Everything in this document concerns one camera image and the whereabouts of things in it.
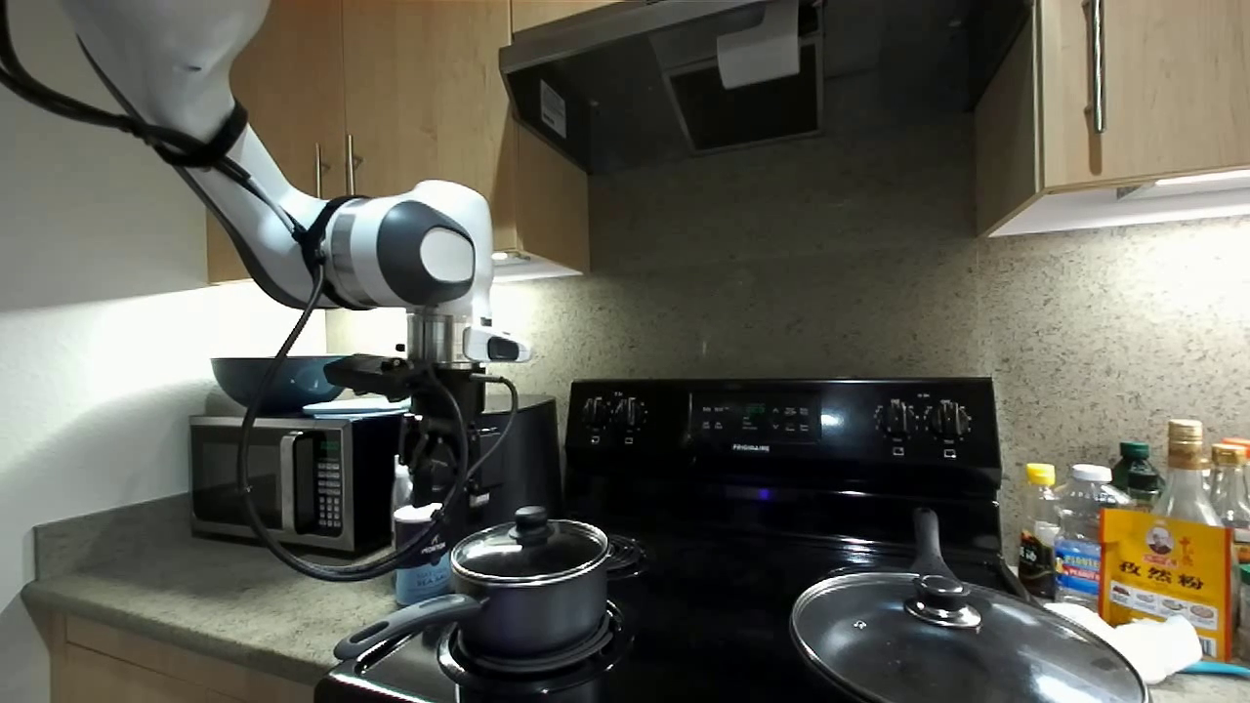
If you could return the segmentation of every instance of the wooden cabinet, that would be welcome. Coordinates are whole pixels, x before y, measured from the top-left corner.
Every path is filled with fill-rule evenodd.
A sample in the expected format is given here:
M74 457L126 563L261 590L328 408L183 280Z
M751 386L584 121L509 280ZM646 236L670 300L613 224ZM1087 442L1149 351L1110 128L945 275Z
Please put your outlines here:
M1030 0L976 110L976 226L1082 226L1250 163L1250 0Z
M312 683L238 669L95 623L53 616L52 703L307 703Z
M495 254L523 271L584 271L584 176L509 116L501 49L517 20L527 26L592 6L274 0L233 88L304 192L390 196L457 180L491 200ZM211 280L242 276L233 254L213 249L221 236L211 236Z

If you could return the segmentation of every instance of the stove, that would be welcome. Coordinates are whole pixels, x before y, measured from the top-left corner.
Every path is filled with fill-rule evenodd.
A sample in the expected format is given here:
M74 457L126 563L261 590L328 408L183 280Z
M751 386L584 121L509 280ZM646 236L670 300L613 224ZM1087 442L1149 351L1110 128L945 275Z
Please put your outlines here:
M554 513L613 535L597 641L483 663L449 627L317 699L832 699L788 641L793 597L909 572L916 508L955 580L1022 595L998 563L998 477L991 380L584 380Z

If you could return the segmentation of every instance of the countertop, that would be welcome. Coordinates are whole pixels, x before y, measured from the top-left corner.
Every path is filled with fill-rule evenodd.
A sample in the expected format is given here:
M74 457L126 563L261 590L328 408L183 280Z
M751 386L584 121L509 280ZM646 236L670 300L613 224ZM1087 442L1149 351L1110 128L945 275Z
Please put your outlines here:
M390 615L390 582L312 582L255 545L195 541L187 498L35 528L26 604L317 683L333 645ZM1155 703L1245 703L1250 683L1173 675Z

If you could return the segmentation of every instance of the pan handle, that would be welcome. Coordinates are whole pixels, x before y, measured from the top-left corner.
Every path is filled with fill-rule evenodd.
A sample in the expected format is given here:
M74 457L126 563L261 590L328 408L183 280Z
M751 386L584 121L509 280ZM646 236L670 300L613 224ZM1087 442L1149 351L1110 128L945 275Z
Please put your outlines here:
M370 654L390 649L398 636L445 627L445 623L462 623L476 610L483 610L487 597L474 597L474 595L442 595L442 597L424 597L414 600L407 610L394 610L390 616L351 632L346 641L334 645L334 659L340 663L363 663L370 659Z
M940 558L940 522L933 508L913 508L913 567L916 573L945 573L952 572Z

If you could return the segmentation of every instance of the range hood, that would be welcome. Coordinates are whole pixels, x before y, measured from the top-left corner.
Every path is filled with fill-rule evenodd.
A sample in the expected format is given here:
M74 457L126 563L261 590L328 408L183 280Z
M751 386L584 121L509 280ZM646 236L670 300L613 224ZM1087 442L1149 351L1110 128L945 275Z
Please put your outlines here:
M967 110L1019 0L625 0L517 32L510 110L591 176Z

